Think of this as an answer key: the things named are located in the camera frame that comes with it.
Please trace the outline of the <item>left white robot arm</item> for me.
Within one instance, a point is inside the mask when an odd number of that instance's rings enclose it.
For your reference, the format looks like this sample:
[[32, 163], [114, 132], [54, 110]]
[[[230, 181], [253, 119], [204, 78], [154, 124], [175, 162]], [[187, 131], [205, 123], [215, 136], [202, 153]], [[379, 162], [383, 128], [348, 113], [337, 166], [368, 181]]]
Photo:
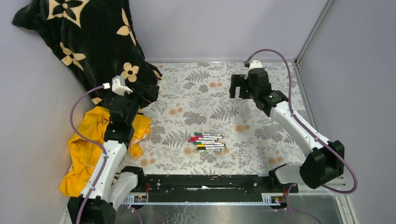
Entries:
[[67, 208], [74, 224], [113, 224], [121, 202], [132, 190], [141, 191], [145, 180], [138, 172], [121, 173], [114, 180], [118, 165], [133, 138], [132, 123], [143, 99], [114, 97], [109, 105], [109, 123], [97, 165], [79, 196], [71, 197]]

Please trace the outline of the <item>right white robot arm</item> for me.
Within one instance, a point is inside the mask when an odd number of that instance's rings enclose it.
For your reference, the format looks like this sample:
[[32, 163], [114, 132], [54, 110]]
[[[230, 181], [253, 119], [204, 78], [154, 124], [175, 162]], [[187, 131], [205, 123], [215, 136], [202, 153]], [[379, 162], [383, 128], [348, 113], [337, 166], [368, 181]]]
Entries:
[[280, 192], [289, 183], [303, 182], [311, 189], [325, 185], [344, 173], [345, 148], [340, 141], [330, 141], [319, 134], [297, 111], [289, 107], [289, 99], [279, 90], [273, 90], [265, 69], [255, 68], [247, 75], [231, 76], [230, 97], [236, 88], [239, 98], [252, 99], [256, 107], [277, 122], [302, 150], [302, 164], [283, 164], [269, 172], [269, 189]]

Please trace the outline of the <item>yellow cloth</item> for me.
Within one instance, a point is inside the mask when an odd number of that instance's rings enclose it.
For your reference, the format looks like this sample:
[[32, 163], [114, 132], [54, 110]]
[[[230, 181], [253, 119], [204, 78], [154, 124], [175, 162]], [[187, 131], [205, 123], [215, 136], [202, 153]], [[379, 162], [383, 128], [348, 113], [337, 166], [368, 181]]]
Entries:
[[[109, 110], [96, 106], [85, 113], [84, 119], [77, 130], [88, 139], [103, 144], [109, 120]], [[151, 118], [137, 114], [132, 123], [134, 134], [127, 151], [134, 159], [143, 156], [143, 150], [138, 145], [138, 142], [151, 133], [151, 122]], [[74, 134], [69, 140], [68, 147], [72, 165], [68, 174], [61, 181], [59, 190], [65, 196], [77, 197], [88, 183], [102, 150], [99, 146], [81, 138], [77, 134]]]

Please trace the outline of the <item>floral fern table mat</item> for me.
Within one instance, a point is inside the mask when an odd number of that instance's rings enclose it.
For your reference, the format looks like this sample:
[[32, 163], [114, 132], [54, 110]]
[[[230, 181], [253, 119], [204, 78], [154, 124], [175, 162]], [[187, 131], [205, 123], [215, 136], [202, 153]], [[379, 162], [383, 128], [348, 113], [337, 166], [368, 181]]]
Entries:
[[[242, 63], [158, 63], [163, 75], [158, 100], [143, 109], [151, 133], [138, 144], [143, 156], [126, 154], [120, 168], [146, 174], [263, 175], [305, 157], [294, 139], [252, 100], [229, 97], [232, 74]], [[222, 134], [221, 152], [195, 152], [194, 133]]]

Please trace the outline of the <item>black floral blanket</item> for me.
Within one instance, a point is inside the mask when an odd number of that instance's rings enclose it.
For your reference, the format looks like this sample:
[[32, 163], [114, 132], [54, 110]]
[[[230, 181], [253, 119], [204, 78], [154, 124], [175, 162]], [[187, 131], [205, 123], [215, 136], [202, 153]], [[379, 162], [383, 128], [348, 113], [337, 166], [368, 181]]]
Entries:
[[143, 107], [158, 98], [158, 68], [145, 60], [127, 0], [33, 0], [12, 24], [37, 32], [74, 74], [96, 105], [108, 107], [114, 93], [98, 90], [121, 76]]

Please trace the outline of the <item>yellow cap marker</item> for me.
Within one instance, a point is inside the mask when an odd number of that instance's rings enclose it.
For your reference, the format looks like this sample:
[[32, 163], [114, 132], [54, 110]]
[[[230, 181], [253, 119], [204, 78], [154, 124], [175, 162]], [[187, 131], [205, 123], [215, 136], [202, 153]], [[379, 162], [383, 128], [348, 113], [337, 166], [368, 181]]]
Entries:
[[199, 147], [204, 147], [204, 148], [210, 148], [210, 147], [226, 147], [224, 144], [220, 144], [220, 145], [204, 145], [204, 144], [199, 144], [199, 145], [196, 145], [197, 146], [197, 148], [199, 148]]

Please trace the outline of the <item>black cap marker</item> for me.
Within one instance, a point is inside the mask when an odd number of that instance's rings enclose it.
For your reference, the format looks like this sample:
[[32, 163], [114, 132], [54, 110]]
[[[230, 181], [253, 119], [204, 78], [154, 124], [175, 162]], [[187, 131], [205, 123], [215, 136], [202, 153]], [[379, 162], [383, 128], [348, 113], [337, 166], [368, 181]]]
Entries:
[[226, 147], [210, 147], [210, 148], [222, 148], [222, 149], [226, 149]]

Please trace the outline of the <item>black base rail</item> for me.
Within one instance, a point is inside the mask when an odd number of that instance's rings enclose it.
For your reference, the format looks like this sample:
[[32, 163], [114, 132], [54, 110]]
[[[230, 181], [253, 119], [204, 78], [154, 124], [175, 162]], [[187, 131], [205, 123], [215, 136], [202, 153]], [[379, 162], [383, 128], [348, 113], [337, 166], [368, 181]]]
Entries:
[[278, 206], [298, 187], [262, 175], [144, 175], [122, 204]]

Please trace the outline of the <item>aluminium frame post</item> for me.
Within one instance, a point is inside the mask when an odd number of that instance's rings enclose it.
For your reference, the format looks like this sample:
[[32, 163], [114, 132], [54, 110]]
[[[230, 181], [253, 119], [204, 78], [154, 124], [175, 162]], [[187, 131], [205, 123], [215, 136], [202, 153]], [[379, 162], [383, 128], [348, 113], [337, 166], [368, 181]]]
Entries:
[[327, 0], [323, 9], [321, 10], [318, 18], [316, 19], [312, 29], [309, 32], [307, 39], [305, 40], [301, 50], [299, 51], [297, 57], [295, 58], [295, 64], [301, 63], [306, 51], [308, 50], [311, 42], [313, 41], [317, 31], [319, 30], [321, 24], [325, 20], [328, 12], [330, 11], [331, 7], [333, 6], [335, 0]]

